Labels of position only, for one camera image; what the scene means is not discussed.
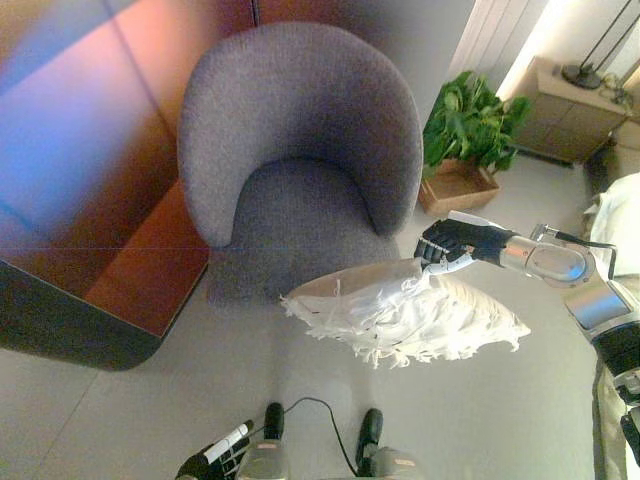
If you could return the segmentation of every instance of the robotic hand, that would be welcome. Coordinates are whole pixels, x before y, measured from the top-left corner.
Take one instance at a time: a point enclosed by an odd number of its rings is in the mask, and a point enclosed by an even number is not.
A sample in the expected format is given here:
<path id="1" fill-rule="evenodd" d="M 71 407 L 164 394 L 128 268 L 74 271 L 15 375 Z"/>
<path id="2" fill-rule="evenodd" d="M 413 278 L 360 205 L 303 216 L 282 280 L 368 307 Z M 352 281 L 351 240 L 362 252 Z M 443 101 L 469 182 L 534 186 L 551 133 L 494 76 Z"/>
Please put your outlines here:
<path id="1" fill-rule="evenodd" d="M 611 250 L 608 273 L 601 273 L 603 265 L 589 247 Z M 562 289 L 567 309 L 611 370 L 618 395 L 634 407 L 620 424 L 640 466 L 640 305 L 613 280 L 615 253 L 613 245 L 586 242 L 548 225 L 525 238 L 481 217 L 451 212 L 424 231 L 414 256 L 432 275 L 482 260 Z"/>

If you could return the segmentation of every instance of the light gray floor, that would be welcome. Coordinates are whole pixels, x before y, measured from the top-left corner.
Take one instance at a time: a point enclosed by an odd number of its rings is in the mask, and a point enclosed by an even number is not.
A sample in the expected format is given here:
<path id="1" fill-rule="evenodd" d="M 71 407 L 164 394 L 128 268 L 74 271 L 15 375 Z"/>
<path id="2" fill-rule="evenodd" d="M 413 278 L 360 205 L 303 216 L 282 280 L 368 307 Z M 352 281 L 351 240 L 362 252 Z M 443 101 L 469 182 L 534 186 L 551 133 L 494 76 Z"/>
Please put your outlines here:
<path id="1" fill-rule="evenodd" d="M 577 233 L 588 192 L 580 168 L 521 157 L 477 213 L 528 234 Z M 411 255 L 431 222 L 418 207 L 398 236 Z M 458 275 L 514 310 L 533 333 L 511 353 L 371 370 L 350 349 L 305 335 L 280 312 L 220 318 L 200 285 L 160 350 L 128 372 L 97 372 L 0 351 L 0 478 L 170 479 L 190 454 L 267 403 L 330 402 L 354 452 L 362 415 L 385 414 L 383 443 L 420 458 L 427 478 L 593 478 L 595 354 L 544 283 L 490 265 Z M 286 419 L 292 478 L 349 476 L 327 412 Z"/>

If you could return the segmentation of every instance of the wooden wall panel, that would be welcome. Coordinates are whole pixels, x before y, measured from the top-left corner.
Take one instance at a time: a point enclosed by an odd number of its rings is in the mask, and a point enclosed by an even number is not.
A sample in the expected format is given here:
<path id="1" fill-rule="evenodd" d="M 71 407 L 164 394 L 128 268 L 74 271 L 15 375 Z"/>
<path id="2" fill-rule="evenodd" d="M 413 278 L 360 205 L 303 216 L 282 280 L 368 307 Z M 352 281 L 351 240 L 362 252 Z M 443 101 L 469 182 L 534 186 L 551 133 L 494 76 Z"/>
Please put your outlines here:
<path id="1" fill-rule="evenodd" d="M 222 38 L 253 26 L 248 6 L 248 0 L 138 0 L 115 17 L 173 132 L 200 56 Z"/>

